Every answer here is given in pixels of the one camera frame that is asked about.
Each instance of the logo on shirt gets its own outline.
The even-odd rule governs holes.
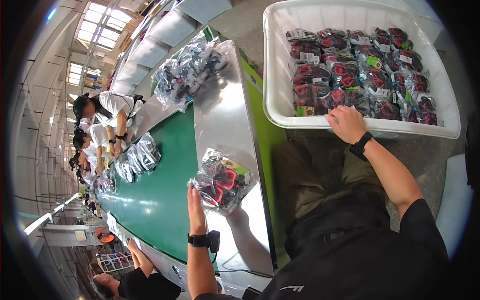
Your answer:
[[[301,292],[303,287],[304,286],[289,286],[289,287],[281,288],[280,290],[287,289],[287,288],[292,288],[294,292]]]

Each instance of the green panel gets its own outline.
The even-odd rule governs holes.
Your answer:
[[[263,80],[258,74],[242,59],[242,65],[245,72],[254,78],[256,84],[262,89]],[[275,206],[275,187],[272,170],[272,147],[287,139],[285,130],[275,126],[270,122],[264,114],[263,97],[257,88],[247,81],[248,94],[255,120],[255,127],[257,132],[258,146],[260,148],[260,156],[262,158],[262,167],[264,170],[264,181],[268,196],[268,206],[270,208],[270,218],[272,221],[272,229],[275,242],[275,252],[277,267],[280,269],[285,266],[290,258],[285,252],[285,230],[283,224],[278,220]]]
[[[162,159],[133,184],[117,176],[117,195],[100,199],[122,226],[162,252],[187,261],[187,182],[198,171],[193,105],[150,131]]]

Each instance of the green conveyor belt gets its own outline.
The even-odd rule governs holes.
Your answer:
[[[118,194],[100,199],[100,205],[146,243],[186,262],[187,182],[198,171],[193,105],[158,124],[150,134],[162,153],[156,169],[130,185],[117,176]]]

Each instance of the concrete floor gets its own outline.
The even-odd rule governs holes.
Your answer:
[[[262,14],[265,8],[276,2],[273,0],[232,0],[232,9],[211,20],[208,24],[233,40],[245,54],[259,65],[257,72],[263,74],[264,35]],[[195,33],[171,48],[167,57],[175,53]],[[429,136],[412,136],[408,140],[380,140],[413,174],[436,218],[444,190],[446,160],[451,156],[464,153],[466,117],[473,103],[473,94],[467,83],[465,67],[448,34],[442,31],[434,43],[444,62],[458,102],[461,118],[461,134],[456,140]],[[163,63],[162,60],[150,74],[137,86],[135,93],[148,95],[150,76]],[[287,136],[305,144],[314,156],[315,170],[322,178],[326,190],[333,190],[340,183],[342,170],[342,153],[347,146],[333,135],[325,136],[324,130],[287,130]],[[392,230],[399,230],[398,214],[389,202],[387,205],[391,216]]]

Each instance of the olive green pants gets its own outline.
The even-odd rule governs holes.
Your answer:
[[[382,184],[371,164],[352,154],[348,151],[348,147],[344,154],[345,162],[340,190],[327,195],[322,183],[313,174],[311,155],[305,146],[295,141],[274,146],[272,162],[279,200],[278,207],[286,228],[295,219],[305,215],[322,202],[345,197],[359,185],[368,191],[384,195]]]

